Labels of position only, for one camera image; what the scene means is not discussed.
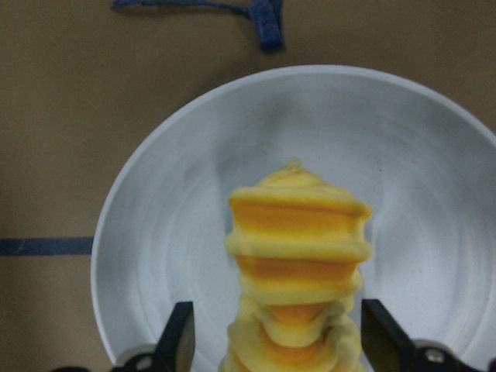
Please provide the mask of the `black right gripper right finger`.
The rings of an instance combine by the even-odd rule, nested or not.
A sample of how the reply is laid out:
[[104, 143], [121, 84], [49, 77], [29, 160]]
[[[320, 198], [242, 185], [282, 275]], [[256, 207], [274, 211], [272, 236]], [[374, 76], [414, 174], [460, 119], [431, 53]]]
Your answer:
[[479, 371], [440, 342], [411, 338], [380, 300], [362, 299], [360, 311], [361, 345], [372, 370]]

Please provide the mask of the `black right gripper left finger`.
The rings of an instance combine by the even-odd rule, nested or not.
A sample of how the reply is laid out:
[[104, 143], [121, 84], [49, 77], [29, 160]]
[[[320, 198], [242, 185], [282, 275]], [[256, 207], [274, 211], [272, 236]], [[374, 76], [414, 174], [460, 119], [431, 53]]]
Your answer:
[[190, 371], [195, 354], [195, 316], [192, 301], [175, 304], [151, 351], [140, 351], [112, 371]]

